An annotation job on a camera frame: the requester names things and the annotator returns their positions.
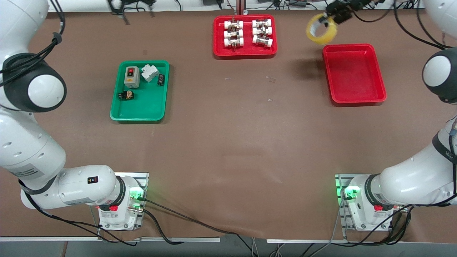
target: white round joint cap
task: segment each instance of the white round joint cap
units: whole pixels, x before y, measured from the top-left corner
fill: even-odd
[[[430,59],[424,66],[422,78],[427,86],[443,84],[451,74],[451,61],[442,55]]]
[[[51,108],[58,105],[64,98],[64,85],[52,75],[35,77],[28,87],[30,100],[38,107]]]

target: yellow tape roll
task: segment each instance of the yellow tape roll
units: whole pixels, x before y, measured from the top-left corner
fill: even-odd
[[[306,26],[306,35],[313,42],[324,45],[330,43],[330,41],[335,38],[337,25],[331,17],[327,17],[323,22],[320,22],[319,19],[322,17],[324,17],[324,15],[321,13],[309,20],[308,25]],[[323,35],[317,37],[317,28],[325,23],[327,24],[327,30]]]

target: black label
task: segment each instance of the black label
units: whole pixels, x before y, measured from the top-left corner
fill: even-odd
[[[88,184],[98,183],[98,176],[96,176],[96,177],[88,177],[87,178],[87,183]]]

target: green tray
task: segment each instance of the green tray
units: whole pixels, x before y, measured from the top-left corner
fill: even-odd
[[[147,82],[140,75],[140,85],[138,88],[129,89],[124,85],[125,69],[128,66],[141,68],[146,64],[154,65],[161,74],[165,75],[163,86],[157,84],[158,76],[151,82]],[[146,61],[125,61],[119,65],[117,71],[116,87],[114,88],[113,100],[111,103],[110,117],[119,122],[147,122],[159,121],[165,115],[165,102],[167,99],[168,77],[170,75],[170,65],[163,60]],[[132,100],[120,100],[117,96],[122,91],[131,90],[134,93]]]

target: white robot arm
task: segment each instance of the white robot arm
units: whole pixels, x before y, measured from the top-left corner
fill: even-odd
[[[108,166],[64,168],[65,151],[34,118],[34,112],[52,111],[66,97],[63,78],[28,52],[47,12],[46,0],[0,0],[0,166],[18,177],[29,208],[31,201],[41,209],[85,203],[99,208],[107,229],[133,230],[141,202],[131,196],[144,196],[138,182],[116,176]],[[63,28],[61,20],[56,42]]]
[[[457,38],[457,0],[423,0],[427,13],[445,33]],[[457,102],[457,48],[442,50],[426,62],[422,79],[443,102]],[[380,174],[358,175],[345,189],[357,230],[387,230],[394,205],[457,203],[457,116],[422,151]]]

